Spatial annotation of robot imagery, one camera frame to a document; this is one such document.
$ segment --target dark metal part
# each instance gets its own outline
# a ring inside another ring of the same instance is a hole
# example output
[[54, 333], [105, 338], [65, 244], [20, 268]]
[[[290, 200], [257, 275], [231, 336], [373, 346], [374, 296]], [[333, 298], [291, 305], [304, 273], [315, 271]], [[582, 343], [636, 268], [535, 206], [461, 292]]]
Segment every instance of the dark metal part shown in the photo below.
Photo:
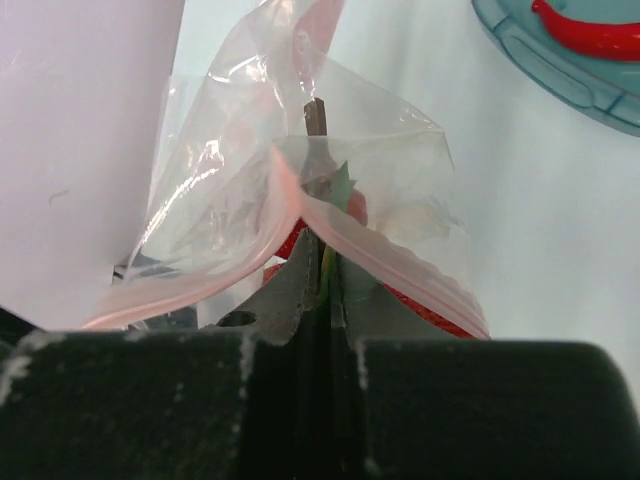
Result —
[[640, 478], [634, 405], [602, 350], [454, 339], [359, 267], [339, 280], [334, 421], [354, 478]]
[[198, 312], [195, 306], [190, 306], [141, 323], [144, 324], [144, 329], [148, 330], [197, 330]]
[[0, 382], [0, 471], [237, 478], [255, 349], [243, 332], [32, 333]]
[[0, 362], [4, 360], [20, 340], [38, 328], [13, 312], [0, 308]]
[[304, 121], [310, 137], [327, 135], [327, 114], [322, 99], [316, 97], [304, 106]]
[[[324, 395], [330, 405], [331, 395], [326, 389], [313, 393], [322, 375], [316, 363], [316, 339], [322, 329], [316, 308], [318, 257], [317, 237], [303, 230], [276, 275], [219, 323], [255, 332], [261, 340], [249, 390], [239, 478], [293, 478], [309, 470], [308, 458], [322, 458], [314, 440], [327, 421], [315, 403]], [[255, 321], [231, 326], [249, 318]], [[323, 459], [318, 468], [326, 465]]]

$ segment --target red handle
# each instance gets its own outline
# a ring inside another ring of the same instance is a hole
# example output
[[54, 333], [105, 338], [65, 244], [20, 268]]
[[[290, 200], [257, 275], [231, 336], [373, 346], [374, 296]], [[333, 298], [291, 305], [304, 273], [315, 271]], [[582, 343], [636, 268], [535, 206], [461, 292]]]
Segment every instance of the red handle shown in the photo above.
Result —
[[569, 50], [607, 60], [640, 62], [640, 23], [573, 20], [554, 10], [547, 0], [534, 0], [531, 10], [540, 16], [549, 35]]

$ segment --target clear plastic bag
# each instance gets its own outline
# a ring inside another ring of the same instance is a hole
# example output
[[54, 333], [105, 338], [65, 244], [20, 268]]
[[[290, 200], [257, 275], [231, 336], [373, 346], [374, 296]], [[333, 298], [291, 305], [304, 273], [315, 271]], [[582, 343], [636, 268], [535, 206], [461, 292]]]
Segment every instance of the clear plastic bag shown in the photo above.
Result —
[[[257, 278], [302, 217], [380, 281], [488, 336], [466, 278], [468, 239], [444, 132], [325, 56], [341, 8], [335, 0], [262, 3], [224, 42], [184, 121], [176, 120], [183, 109], [167, 108], [173, 119], [157, 153], [166, 161], [145, 231], [87, 328], [118, 328], [233, 292]], [[169, 91], [181, 98], [190, 85]], [[326, 137], [305, 134], [304, 107], [315, 98], [326, 107]], [[362, 200], [359, 219], [309, 188], [345, 163]], [[259, 287], [250, 284], [220, 315]]]

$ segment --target strawberry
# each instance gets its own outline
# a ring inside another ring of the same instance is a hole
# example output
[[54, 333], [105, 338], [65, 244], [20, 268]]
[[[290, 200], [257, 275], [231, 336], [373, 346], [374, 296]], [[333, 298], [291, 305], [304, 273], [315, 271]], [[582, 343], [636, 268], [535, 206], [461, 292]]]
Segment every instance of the strawberry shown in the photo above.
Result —
[[304, 220], [299, 218], [298, 223], [296, 223], [296, 226], [293, 227], [293, 230], [291, 230], [291, 233], [287, 237], [287, 240], [282, 244], [282, 246], [276, 252], [276, 257], [280, 257], [283, 260], [287, 260], [289, 258], [289, 255], [291, 255], [293, 246], [296, 244], [298, 235], [300, 235], [300, 232], [305, 228], [307, 228], [307, 224], [304, 223]]
[[427, 307], [420, 305], [418, 302], [416, 302], [415, 300], [412, 300], [411, 298], [407, 297], [403, 293], [400, 293], [398, 290], [391, 288], [388, 285], [385, 285], [384, 287], [389, 292], [391, 292], [391, 294], [394, 297], [400, 300], [400, 303], [408, 307], [413, 313], [418, 315], [420, 318], [426, 320], [427, 322], [432, 323], [439, 329], [444, 330], [445, 332], [449, 332], [450, 334], [455, 335], [456, 337], [459, 337], [459, 338], [474, 338], [472, 335], [465, 332], [457, 325], [451, 323], [449, 320], [441, 317], [437, 313], [432, 312]]
[[351, 196], [349, 197], [349, 203], [347, 203], [347, 215], [355, 218], [360, 225], [367, 226], [367, 222], [369, 221], [369, 217], [367, 215], [367, 199], [364, 198], [364, 195], [353, 189], [351, 192]]

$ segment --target red object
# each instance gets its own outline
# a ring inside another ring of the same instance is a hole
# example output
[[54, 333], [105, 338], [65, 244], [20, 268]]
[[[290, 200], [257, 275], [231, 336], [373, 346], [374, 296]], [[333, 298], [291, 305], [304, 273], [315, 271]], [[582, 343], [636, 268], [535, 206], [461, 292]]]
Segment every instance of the red object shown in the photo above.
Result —
[[444, 330], [445, 332], [449, 332], [451, 335], [455, 335], [459, 338], [475, 338], [471, 334], [462, 330], [457, 325], [451, 323], [449, 320], [441, 317], [435, 312], [432, 312], [427, 307], [420, 305], [418, 302], [410, 299], [406, 295], [400, 293], [398, 290], [391, 288], [388, 285], [385, 285], [384, 287], [389, 290], [398, 300], [400, 300], [401, 303], [409, 307], [409, 309], [413, 313], [426, 320], [427, 322], [435, 325], [439, 329]]
[[[364, 198], [364, 195], [358, 190], [354, 190], [351, 194], [351, 197], [349, 197], [349, 203], [347, 204], [347, 214], [355, 218], [358, 222], [360, 222], [360, 224], [365, 226], [367, 225], [367, 200]], [[307, 224], [304, 222], [304, 220], [302, 220], [301, 218], [298, 219], [298, 223], [296, 223], [296, 226], [293, 227], [293, 230], [287, 237], [287, 240], [276, 252], [276, 257], [287, 260], [289, 258], [289, 255], [291, 255], [293, 246], [296, 244], [298, 235], [300, 235], [300, 232], [305, 228], [307, 228]]]
[[267, 283], [269, 280], [271, 280], [271, 278], [278, 273], [278, 270], [280, 270], [282, 267], [284, 267], [284, 263], [279, 263], [278, 265], [274, 265], [273, 267], [269, 267], [267, 268], [264, 273], [262, 274], [262, 284], [264, 285], [265, 283]]
[[367, 199], [358, 190], [353, 190], [347, 203], [347, 215], [355, 218], [360, 225], [367, 226], [369, 215], [367, 214]]
[[291, 255], [293, 246], [296, 244], [298, 235], [300, 235], [300, 232], [305, 228], [307, 228], [307, 224], [304, 223], [304, 220], [299, 218], [298, 223], [296, 223], [296, 226], [293, 227], [293, 230], [291, 230], [291, 233], [287, 237], [287, 240], [282, 244], [282, 246], [276, 252], [276, 257], [280, 257], [284, 260], [287, 260], [289, 258], [289, 255]]
[[547, 0], [534, 0], [531, 10], [540, 15], [549, 35], [569, 50], [607, 60], [640, 62], [640, 23], [573, 20], [554, 10]]

